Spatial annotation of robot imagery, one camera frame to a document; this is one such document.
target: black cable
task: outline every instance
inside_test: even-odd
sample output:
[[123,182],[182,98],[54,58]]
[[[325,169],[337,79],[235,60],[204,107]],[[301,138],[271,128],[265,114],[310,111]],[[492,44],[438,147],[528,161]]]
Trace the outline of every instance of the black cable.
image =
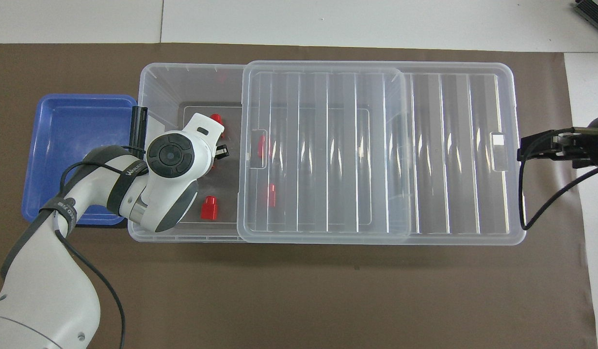
[[123,145],[122,148],[124,149],[133,149],[133,150],[139,150],[140,152],[145,154],[145,150],[139,146],[134,146],[134,145]]
[[111,296],[113,296],[113,300],[115,300],[115,305],[117,305],[117,310],[120,312],[121,335],[119,348],[122,349],[124,347],[124,339],[126,338],[126,316],[124,315],[124,309],[122,308],[122,302],[120,302],[120,298],[117,296],[117,293],[113,289],[109,280],[104,277],[103,273],[94,267],[94,265],[88,261],[87,258],[85,258],[79,251],[77,251],[77,249],[70,245],[70,242],[68,242],[66,238],[62,236],[62,233],[60,233],[59,230],[55,230],[55,236],[57,236],[57,239],[62,243],[62,245],[64,245],[64,247],[66,247],[68,251],[71,252],[71,254],[74,254],[74,256],[79,258],[79,260],[83,262],[86,267],[90,268],[90,270],[94,272],[94,274],[96,274],[101,281],[103,281],[109,292],[111,292]]
[[93,166],[106,168],[107,170],[111,170],[118,174],[122,173],[122,171],[120,171],[119,169],[117,169],[115,167],[111,167],[104,163],[100,163],[100,162],[96,162],[96,161],[79,161],[77,163],[73,163],[72,165],[68,166],[66,168],[66,170],[64,170],[64,172],[62,172],[62,177],[60,177],[60,192],[62,192],[62,190],[64,190],[64,185],[66,183],[66,176],[68,176],[68,173],[71,172],[73,170],[73,168],[77,168],[82,165],[93,165]]
[[595,168],[594,170],[591,170],[591,171],[577,177],[574,181],[571,181],[571,183],[568,183],[567,185],[565,185],[564,188],[561,188],[560,190],[558,190],[558,192],[556,192],[552,197],[550,197],[549,200],[547,200],[538,209],[538,211],[536,211],[536,213],[533,215],[532,219],[530,219],[530,221],[528,223],[525,223],[525,209],[523,207],[523,169],[525,168],[525,162],[530,158],[534,149],[536,149],[538,147],[538,145],[541,144],[541,142],[544,142],[547,139],[554,137],[556,135],[560,135],[561,133],[572,133],[572,132],[574,132],[574,128],[571,127],[571,128],[563,128],[561,130],[555,130],[555,131],[552,131],[549,133],[545,133],[544,135],[538,137],[538,139],[536,139],[534,142],[532,142],[530,144],[530,146],[527,148],[527,150],[525,150],[525,152],[523,153],[522,159],[521,159],[521,167],[518,170],[518,218],[521,223],[521,228],[523,228],[523,230],[529,230],[529,228],[531,228],[532,225],[534,223],[536,223],[538,218],[540,218],[540,216],[545,212],[545,210],[547,210],[547,208],[549,208],[549,206],[551,206],[551,204],[553,204],[558,199],[558,197],[562,196],[562,194],[569,191],[575,185],[578,185],[579,183],[585,181],[589,177],[592,177],[598,173],[598,168]]

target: transparent lid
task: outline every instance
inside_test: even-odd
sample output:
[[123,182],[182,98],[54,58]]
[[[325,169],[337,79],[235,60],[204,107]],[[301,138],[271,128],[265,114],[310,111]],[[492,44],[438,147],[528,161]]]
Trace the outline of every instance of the transparent lid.
[[237,228],[250,242],[512,245],[514,82],[499,63],[252,62]]

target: white table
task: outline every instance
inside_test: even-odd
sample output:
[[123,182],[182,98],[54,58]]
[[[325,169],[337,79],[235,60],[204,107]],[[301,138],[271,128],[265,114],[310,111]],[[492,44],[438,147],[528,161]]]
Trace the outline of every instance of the white table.
[[[0,43],[212,42],[558,51],[598,117],[598,31],[571,0],[0,0]],[[579,185],[598,331],[598,175]]]

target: black strap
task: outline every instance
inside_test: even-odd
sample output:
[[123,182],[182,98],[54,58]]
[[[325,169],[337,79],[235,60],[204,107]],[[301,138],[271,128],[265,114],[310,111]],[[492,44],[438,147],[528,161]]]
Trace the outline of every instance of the black strap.
[[135,178],[142,172],[148,172],[148,166],[145,161],[139,159],[122,171],[117,181],[115,181],[115,185],[111,188],[111,192],[107,199],[107,209],[111,213],[120,216],[120,204],[122,203],[122,199],[124,199],[126,192],[135,181]]
[[73,228],[75,228],[75,224],[77,224],[77,210],[73,206],[74,199],[69,197],[68,199],[64,199],[63,197],[54,197],[47,201],[42,208],[40,208],[39,212],[42,210],[55,210],[57,213],[62,215],[68,222],[68,234],[72,232]]

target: red object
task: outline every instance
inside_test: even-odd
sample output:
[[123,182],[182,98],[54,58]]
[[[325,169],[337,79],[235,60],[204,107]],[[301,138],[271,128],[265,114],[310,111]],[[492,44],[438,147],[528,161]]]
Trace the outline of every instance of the red object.
[[262,135],[260,137],[260,140],[258,142],[258,157],[262,158],[264,157],[264,147],[266,144],[266,137],[264,137],[264,135]]
[[268,207],[275,207],[275,185],[268,185]]
[[219,115],[218,113],[214,113],[213,115],[210,116],[210,118],[212,120],[215,120],[216,122],[219,122],[219,124],[221,124],[221,126],[223,126],[223,121],[221,121],[221,115]]
[[217,198],[208,195],[206,199],[204,199],[204,204],[202,205],[202,212],[200,214],[201,219],[212,219],[213,221],[217,219]]

